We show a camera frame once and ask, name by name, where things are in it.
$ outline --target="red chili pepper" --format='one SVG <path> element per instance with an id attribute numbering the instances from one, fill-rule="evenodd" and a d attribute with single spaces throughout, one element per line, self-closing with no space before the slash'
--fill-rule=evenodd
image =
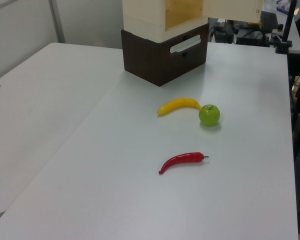
<path id="1" fill-rule="evenodd" d="M 200 163 L 204 158 L 208 157 L 209 156 L 204 156 L 201 152 L 189 152 L 178 156 L 174 156 L 163 164 L 161 170 L 159 171 L 159 174 L 164 174 L 164 172 L 168 168 L 174 165 L 185 163 Z"/>

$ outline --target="black stand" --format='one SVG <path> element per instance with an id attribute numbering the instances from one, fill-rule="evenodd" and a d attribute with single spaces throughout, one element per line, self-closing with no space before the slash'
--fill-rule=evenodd
<path id="1" fill-rule="evenodd" d="M 294 18 L 296 5 L 297 5 L 297 0 L 291 0 L 288 17 L 286 18 L 286 22 L 285 22 L 282 40 L 281 40 L 281 42 L 278 43 L 278 46 L 275 48 L 276 54 L 286 54 L 287 55 L 289 53 L 289 48 L 292 46 L 292 42 L 288 41 L 288 35 L 290 32 L 292 20 Z"/>

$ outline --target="dark brown box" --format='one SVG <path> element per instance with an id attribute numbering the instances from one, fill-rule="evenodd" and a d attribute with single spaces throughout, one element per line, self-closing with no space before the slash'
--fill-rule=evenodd
<path id="1" fill-rule="evenodd" d="M 206 62 L 208 32 L 209 24 L 205 24 L 156 43 L 121 30 L 124 69 L 162 86 Z M 200 43 L 184 51 L 170 53 L 171 47 L 197 35 L 200 35 Z"/>

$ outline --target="yellow banana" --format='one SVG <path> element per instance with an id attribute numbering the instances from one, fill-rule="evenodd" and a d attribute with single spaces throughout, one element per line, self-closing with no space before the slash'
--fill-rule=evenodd
<path id="1" fill-rule="evenodd" d="M 201 110 L 201 106 L 193 98 L 181 97 L 181 98 L 177 98 L 175 100 L 167 102 L 165 105 L 161 106 L 156 113 L 159 116 L 161 116 L 161 115 L 165 115 L 165 114 L 171 112 L 172 110 L 175 110 L 175 109 L 181 108 L 181 107 L 191 107 L 191 108 Z"/>

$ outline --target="chili pepper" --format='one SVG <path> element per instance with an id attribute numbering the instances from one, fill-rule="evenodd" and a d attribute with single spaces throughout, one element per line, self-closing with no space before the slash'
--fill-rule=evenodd
<path id="1" fill-rule="evenodd" d="M 156 113 L 159 116 L 165 115 L 165 114 L 171 112 L 172 110 L 175 110 L 175 109 L 181 108 L 181 107 L 191 107 L 191 108 L 201 110 L 200 104 L 193 98 L 181 97 L 181 98 L 177 98 L 172 101 L 169 101 L 166 104 L 162 105 Z"/>
<path id="2" fill-rule="evenodd" d="M 164 174 L 164 172 L 177 164 L 185 164 L 185 163 L 199 163 L 201 162 L 204 158 L 208 158 L 209 156 L 204 156 L 201 152 L 189 152 L 189 153 L 184 153 L 180 154 L 178 156 L 174 156 L 170 158 L 168 161 L 166 161 L 161 170 L 159 171 L 159 174 Z"/>

